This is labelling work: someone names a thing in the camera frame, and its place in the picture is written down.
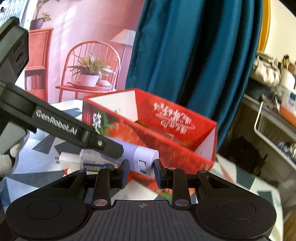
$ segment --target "white wire basket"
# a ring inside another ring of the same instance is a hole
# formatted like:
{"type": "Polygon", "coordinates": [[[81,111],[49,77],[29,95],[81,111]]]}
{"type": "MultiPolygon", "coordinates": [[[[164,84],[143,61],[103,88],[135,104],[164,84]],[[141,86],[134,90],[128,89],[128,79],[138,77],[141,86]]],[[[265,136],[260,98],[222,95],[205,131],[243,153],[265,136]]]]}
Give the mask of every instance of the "white wire basket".
{"type": "Polygon", "coordinates": [[[269,146],[271,146],[282,158],[284,158],[295,170],[296,164],[294,164],[289,157],[287,157],[277,146],[280,142],[291,141],[286,134],[278,129],[273,123],[261,115],[261,109],[263,102],[261,102],[258,115],[254,125],[255,133],[264,140],[269,146]]]}

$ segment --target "wooden floor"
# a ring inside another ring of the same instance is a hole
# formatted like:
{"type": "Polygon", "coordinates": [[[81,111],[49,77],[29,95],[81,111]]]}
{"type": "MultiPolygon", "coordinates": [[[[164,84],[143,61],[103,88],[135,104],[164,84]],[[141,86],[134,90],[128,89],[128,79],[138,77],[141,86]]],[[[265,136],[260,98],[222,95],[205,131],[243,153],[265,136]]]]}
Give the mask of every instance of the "wooden floor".
{"type": "Polygon", "coordinates": [[[296,210],[293,210],[284,223],[284,241],[296,240],[296,210]]]}

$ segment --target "crosshair marking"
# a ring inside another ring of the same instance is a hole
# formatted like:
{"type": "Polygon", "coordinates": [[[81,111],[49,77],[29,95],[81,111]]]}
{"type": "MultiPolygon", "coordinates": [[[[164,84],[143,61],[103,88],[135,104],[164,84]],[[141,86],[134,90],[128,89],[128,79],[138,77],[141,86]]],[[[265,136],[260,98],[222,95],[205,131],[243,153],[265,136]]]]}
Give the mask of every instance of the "crosshair marking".
{"type": "Polygon", "coordinates": [[[146,208],[147,206],[149,206],[149,205],[147,205],[147,204],[145,204],[145,203],[142,203],[142,204],[140,204],[140,205],[138,205],[139,207],[141,207],[141,208],[146,208]]]}

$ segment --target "screw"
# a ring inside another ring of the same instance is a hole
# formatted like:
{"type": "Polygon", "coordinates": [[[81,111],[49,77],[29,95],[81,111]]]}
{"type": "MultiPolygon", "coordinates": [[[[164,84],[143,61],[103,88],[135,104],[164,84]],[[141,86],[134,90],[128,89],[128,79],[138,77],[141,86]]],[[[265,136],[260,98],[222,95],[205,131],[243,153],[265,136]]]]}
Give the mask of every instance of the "screw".
{"type": "Polygon", "coordinates": [[[93,202],[93,204],[97,207],[103,207],[106,206],[108,204],[108,201],[105,199],[97,199],[93,202]]]}
{"type": "Polygon", "coordinates": [[[178,199],[175,201],[175,204],[179,207],[186,207],[189,205],[189,201],[186,199],[178,199]]]}

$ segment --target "geometric patterned tablecloth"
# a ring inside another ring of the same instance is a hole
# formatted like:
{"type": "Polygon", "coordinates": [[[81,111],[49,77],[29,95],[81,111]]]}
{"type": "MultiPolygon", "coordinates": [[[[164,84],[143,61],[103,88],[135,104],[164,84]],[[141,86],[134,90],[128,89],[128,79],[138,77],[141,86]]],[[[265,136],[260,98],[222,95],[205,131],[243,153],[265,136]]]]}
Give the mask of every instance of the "geometric patterned tablecloth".
{"type": "MultiPolygon", "coordinates": [[[[57,103],[52,106],[81,120],[81,100],[57,103]]],[[[80,148],[42,130],[38,130],[36,134],[30,133],[26,145],[20,152],[16,170],[2,183],[4,188],[0,193],[2,203],[2,207],[0,205],[0,222],[11,202],[63,177],[64,170],[61,169],[59,164],[54,163],[55,156],[58,156],[61,152],[79,154],[80,150],[80,148]]],[[[238,168],[220,155],[217,155],[217,161],[210,172],[267,199],[273,204],[276,209],[277,220],[269,238],[272,241],[283,240],[283,213],[280,195],[276,188],[238,168]]],[[[113,190],[112,201],[115,199],[156,200],[163,199],[163,197],[141,183],[132,180],[123,190],[113,190]]],[[[192,195],[192,203],[197,203],[194,194],[192,195]]]]}

